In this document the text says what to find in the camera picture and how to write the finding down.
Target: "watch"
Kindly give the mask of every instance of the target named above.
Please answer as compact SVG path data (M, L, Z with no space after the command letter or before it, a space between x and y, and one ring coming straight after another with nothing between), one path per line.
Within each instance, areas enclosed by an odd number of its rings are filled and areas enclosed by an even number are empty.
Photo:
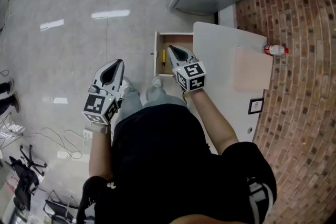
M97 123L91 123L91 129L93 131L99 132L101 134L109 134L111 133L111 125L103 125L103 124L97 124Z

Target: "black pants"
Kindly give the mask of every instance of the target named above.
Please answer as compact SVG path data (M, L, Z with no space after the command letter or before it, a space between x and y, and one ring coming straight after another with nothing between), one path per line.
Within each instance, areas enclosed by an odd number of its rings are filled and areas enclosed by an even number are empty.
M0 84L0 93L9 91L11 86L8 82ZM4 114L10 105L13 105L15 102L15 97L10 96L0 100L0 115Z

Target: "sleeve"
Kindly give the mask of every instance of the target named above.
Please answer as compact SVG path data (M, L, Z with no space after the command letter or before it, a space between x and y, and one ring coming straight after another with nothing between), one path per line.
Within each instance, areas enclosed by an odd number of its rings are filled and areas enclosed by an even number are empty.
M229 146L222 153L222 159L225 160L226 167L233 174L246 178L254 216L256 206L258 208L259 221L255 218L255 222L262 223L277 199L277 185L271 167L257 145L250 142L240 142Z
M77 223L94 223L96 205L98 196L102 188L106 187L108 181L100 176L90 177L83 185L82 199L77 213Z

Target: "light blue jeans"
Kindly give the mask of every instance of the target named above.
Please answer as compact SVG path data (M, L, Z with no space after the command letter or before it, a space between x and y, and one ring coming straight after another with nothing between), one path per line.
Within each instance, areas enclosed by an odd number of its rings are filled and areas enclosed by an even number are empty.
M168 95L162 88L158 88L155 86L151 86L147 89L147 103L144 106L142 106L139 93L136 91L136 89L132 87L125 89L123 99L124 100L121 103L121 108L119 109L119 116L115 123L116 125L130 115L150 106L160 104L178 104L187 107L182 99Z

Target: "black t-shirt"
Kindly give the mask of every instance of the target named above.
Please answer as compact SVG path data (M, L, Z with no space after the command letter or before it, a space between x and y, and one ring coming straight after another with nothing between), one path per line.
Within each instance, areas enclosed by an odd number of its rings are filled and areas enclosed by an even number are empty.
M212 154L199 121L180 105L148 107L118 123L111 158L113 180L85 182L78 223L170 223L191 214L254 223L248 180L266 184L276 200L274 175L255 144ZM263 189L260 222L271 200Z

